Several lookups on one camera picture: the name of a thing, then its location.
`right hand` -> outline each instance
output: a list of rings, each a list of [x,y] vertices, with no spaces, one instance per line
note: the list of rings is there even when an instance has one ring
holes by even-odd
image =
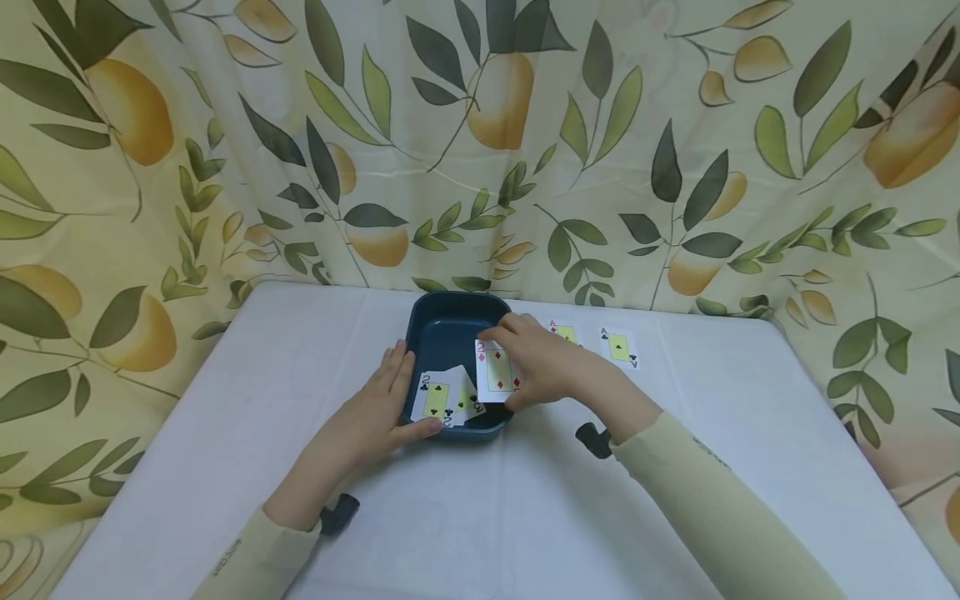
[[[621,374],[599,355],[547,331],[527,314],[509,313],[477,338],[497,342],[523,372],[523,387],[506,402],[515,413],[564,397],[583,401],[581,392],[589,382]]]

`tabletop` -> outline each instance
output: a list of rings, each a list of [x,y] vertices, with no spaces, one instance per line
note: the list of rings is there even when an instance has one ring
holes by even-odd
[[[188,598],[303,445],[404,336],[418,296],[258,286],[53,597]],[[956,597],[772,325],[508,303],[542,323],[576,323],[593,350],[601,327],[632,332],[639,369],[630,377],[850,598]],[[360,511],[287,597],[719,598],[646,492],[574,439],[588,420],[564,400],[516,416],[490,443],[424,442],[360,473],[348,483]]]

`fabric backdrop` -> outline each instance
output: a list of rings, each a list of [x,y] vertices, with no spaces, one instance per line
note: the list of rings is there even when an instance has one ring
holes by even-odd
[[[960,585],[955,4],[5,2],[0,600],[265,279],[768,319]]]

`dark blue tray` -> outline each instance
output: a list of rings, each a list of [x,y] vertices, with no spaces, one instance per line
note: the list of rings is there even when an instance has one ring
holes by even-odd
[[[424,371],[446,371],[463,365],[476,385],[473,342],[477,333],[493,327],[509,312],[506,302],[487,294],[433,292],[417,300],[407,327],[407,347],[417,355],[417,362],[403,406],[405,422],[410,422],[417,384]],[[463,426],[446,427],[431,439],[480,442],[496,436],[514,414],[503,404],[486,406],[485,414]]]

